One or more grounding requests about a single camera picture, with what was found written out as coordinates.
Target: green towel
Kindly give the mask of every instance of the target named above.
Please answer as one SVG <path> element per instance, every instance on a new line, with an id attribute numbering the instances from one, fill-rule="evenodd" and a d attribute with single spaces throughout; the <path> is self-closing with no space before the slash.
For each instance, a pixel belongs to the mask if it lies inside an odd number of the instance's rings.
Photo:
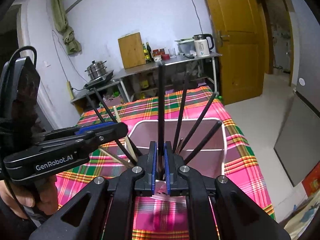
<path id="1" fill-rule="evenodd" d="M 63 42 L 67 47 L 67 53 L 73 54 L 81 51 L 81 44 L 75 39 L 73 29 L 68 25 L 66 11 L 62 0 L 51 0 L 54 26 L 63 35 Z"/>

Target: plaid tablecloth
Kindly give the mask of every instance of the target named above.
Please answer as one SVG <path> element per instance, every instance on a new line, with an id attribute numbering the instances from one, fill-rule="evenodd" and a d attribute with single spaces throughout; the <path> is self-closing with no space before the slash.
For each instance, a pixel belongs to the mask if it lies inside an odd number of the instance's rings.
<path id="1" fill-rule="evenodd" d="M 183 118 L 198 118 L 212 95 L 208 87 L 188 90 Z M 182 91 L 165 96 L 165 119 L 178 118 Z M 134 125 L 145 119 L 157 119 L 158 98 L 150 98 L 117 106 L 122 122 L 128 125 L 129 132 Z M 104 109 L 99 112 L 106 121 L 110 121 Z M 205 117 L 217 117 L 223 120 L 227 136 L 227 157 L 225 175 L 228 176 L 252 200 L 274 218 L 274 210 L 255 158 L 243 133 L 236 126 L 222 103 L 215 99 Z M 86 112 L 78 125 L 99 123 L 94 111 Z M 108 151 L 126 156 L 115 142 L 104 145 Z M 104 156 L 99 150 L 92 153 L 89 163 L 58 174 L 56 186 L 60 207 L 70 200 L 79 190 L 96 176 L 112 178 L 124 171 L 124 166 Z M 137 197 L 134 212 L 133 237 L 136 240 L 178 238 L 188 239 L 188 220 L 185 203 L 158 200 L 149 197 Z"/>

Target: finger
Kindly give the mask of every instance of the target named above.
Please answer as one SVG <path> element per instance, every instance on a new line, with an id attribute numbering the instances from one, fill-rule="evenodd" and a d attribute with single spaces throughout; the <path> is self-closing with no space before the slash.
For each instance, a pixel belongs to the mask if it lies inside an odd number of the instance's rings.
<path id="1" fill-rule="evenodd" d="M 14 200 L 9 190 L 7 189 L 4 181 L 0 181 L 0 197 L 4 201 L 4 203 L 19 217 L 27 219 L 26 215 L 21 210 L 18 203 Z"/>
<path id="2" fill-rule="evenodd" d="M 48 185 L 40 193 L 41 202 L 37 207 L 47 215 L 52 215 L 58 210 L 58 190 L 54 185 Z"/>
<path id="3" fill-rule="evenodd" d="M 48 179 L 49 179 L 50 182 L 53 182 L 53 183 L 56 183 L 57 180 L 58 180 L 57 179 L 57 175 L 50 176 Z"/>
<path id="4" fill-rule="evenodd" d="M 35 205 L 35 199 L 32 193 L 26 190 L 24 187 L 19 187 L 14 184 L 11 184 L 12 190 L 16 195 L 17 200 L 23 205 L 27 207 L 33 207 Z"/>
<path id="5" fill-rule="evenodd" d="M 38 190 L 41 202 L 48 203 L 55 202 L 55 200 L 58 201 L 58 191 L 55 183 L 47 181 L 39 187 Z"/>

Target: stove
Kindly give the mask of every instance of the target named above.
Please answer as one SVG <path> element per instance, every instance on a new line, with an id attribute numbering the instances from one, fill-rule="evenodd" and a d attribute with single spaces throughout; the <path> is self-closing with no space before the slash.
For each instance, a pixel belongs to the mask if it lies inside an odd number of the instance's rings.
<path id="1" fill-rule="evenodd" d="M 108 83 L 113 77 L 113 70 L 108 71 L 106 74 L 104 74 L 101 77 L 98 77 L 94 80 L 89 81 L 87 84 L 84 85 L 83 88 L 85 89 L 91 89 L 94 87 L 101 87 L 103 86 L 105 83 Z"/>

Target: electric kettle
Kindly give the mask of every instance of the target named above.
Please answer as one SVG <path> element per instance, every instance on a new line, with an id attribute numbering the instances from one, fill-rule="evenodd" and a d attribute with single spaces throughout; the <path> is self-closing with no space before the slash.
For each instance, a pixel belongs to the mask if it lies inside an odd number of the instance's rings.
<path id="1" fill-rule="evenodd" d="M 211 40 L 211 47 L 209 47 L 207 37 Z M 197 56 L 204 57 L 210 54 L 210 50 L 214 47 L 213 37 L 211 34 L 197 34 L 193 36 L 193 39 L 195 40 Z"/>

